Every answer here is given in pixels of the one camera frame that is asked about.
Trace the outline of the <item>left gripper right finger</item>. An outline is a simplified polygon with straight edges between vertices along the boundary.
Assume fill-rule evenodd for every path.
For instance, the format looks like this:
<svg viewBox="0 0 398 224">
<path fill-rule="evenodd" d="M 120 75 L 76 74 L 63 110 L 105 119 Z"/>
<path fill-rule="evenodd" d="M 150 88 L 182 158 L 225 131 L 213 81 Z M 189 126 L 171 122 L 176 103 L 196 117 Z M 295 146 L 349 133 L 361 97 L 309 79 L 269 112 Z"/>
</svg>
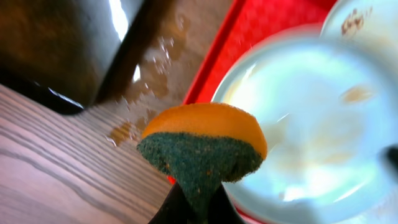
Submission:
<svg viewBox="0 0 398 224">
<path fill-rule="evenodd" d="M 220 185 L 210 200 L 208 224 L 245 224 L 222 185 Z"/>
</svg>

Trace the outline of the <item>green orange sponge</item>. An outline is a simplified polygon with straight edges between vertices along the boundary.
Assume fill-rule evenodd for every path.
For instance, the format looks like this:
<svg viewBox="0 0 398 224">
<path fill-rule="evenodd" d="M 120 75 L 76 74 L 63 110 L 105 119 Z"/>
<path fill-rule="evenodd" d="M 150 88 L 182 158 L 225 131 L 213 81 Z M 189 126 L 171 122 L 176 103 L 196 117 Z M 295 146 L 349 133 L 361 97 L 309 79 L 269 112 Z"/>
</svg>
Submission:
<svg viewBox="0 0 398 224">
<path fill-rule="evenodd" d="M 258 170 L 267 142 L 256 118 L 224 103 L 167 109 L 145 128 L 137 145 L 153 167 L 173 177 L 199 216 L 223 182 Z"/>
</svg>

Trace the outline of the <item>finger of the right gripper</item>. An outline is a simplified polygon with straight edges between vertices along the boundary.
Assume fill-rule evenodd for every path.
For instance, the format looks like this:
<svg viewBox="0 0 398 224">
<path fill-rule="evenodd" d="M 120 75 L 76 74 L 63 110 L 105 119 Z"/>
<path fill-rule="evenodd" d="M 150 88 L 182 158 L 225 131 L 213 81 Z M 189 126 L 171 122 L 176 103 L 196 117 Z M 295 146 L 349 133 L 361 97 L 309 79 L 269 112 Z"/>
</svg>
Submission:
<svg viewBox="0 0 398 224">
<path fill-rule="evenodd" d="M 388 173 L 397 173 L 397 145 L 389 146 L 381 151 L 381 162 Z"/>
</svg>

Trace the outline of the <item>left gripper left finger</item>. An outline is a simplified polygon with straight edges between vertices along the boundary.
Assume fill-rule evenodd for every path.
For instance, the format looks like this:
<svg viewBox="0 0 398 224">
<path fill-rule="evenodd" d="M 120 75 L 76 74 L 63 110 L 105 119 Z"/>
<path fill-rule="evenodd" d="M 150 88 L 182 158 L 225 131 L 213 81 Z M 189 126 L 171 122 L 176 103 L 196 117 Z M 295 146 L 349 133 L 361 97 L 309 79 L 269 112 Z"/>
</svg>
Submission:
<svg viewBox="0 0 398 224">
<path fill-rule="evenodd" d="M 197 224 L 198 219 L 181 186 L 175 183 L 149 224 Z"/>
</svg>

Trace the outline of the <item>light blue plate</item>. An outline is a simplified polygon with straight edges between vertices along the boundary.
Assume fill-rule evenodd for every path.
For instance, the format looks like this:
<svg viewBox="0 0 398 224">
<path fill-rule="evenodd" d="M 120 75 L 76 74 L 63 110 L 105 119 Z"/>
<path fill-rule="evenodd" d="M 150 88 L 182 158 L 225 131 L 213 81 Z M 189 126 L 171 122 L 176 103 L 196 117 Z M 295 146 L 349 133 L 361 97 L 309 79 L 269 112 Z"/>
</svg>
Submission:
<svg viewBox="0 0 398 224">
<path fill-rule="evenodd" d="M 261 167 L 226 189 L 269 223 L 396 223 L 397 82 L 362 51 L 304 36 L 239 60 L 213 101 L 256 117 L 268 144 Z"/>
<path fill-rule="evenodd" d="M 337 1 L 323 23 L 321 35 L 397 45 L 397 0 Z"/>
</svg>

